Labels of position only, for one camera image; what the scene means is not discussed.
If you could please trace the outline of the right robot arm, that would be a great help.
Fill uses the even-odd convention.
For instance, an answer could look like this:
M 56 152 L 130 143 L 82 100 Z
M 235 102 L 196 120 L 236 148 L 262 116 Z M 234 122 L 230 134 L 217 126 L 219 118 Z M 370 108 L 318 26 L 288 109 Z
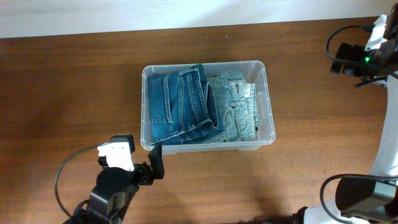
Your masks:
M 277 29 L 282 55 L 267 68 L 276 139 L 255 152 L 224 156 L 220 199 L 196 209 L 201 221 L 263 221 L 318 205 L 322 182 L 335 174 L 370 170 L 381 140 L 387 91 L 354 86 L 329 72 L 325 45 L 363 44 L 358 10 L 344 19 L 286 22 Z

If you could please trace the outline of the dark blue jeans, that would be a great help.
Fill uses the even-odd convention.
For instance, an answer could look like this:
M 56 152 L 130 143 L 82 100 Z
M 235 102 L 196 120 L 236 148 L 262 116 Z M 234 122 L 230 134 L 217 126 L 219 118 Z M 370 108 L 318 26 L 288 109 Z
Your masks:
M 224 129 L 202 64 L 147 78 L 151 144 L 202 141 Z

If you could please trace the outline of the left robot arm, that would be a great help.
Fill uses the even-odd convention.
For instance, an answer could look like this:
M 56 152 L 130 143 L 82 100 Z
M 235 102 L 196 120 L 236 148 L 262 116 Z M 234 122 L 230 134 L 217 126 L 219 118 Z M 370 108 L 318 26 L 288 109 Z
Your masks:
M 103 170 L 98 174 L 89 198 L 80 202 L 73 213 L 67 213 L 69 219 L 66 224 L 121 223 L 139 187 L 164 178 L 160 144 L 148 153 L 149 164 L 133 163 L 135 146 L 132 134 L 114 135 L 95 148 Z

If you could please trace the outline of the light blue jeans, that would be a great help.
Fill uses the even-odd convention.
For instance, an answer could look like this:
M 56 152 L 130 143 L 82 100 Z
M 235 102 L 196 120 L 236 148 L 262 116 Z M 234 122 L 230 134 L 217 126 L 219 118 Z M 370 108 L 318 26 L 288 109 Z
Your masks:
M 204 143 L 251 141 L 261 125 L 257 107 L 256 86 L 248 83 L 238 69 L 210 77 L 215 95 L 220 126 Z

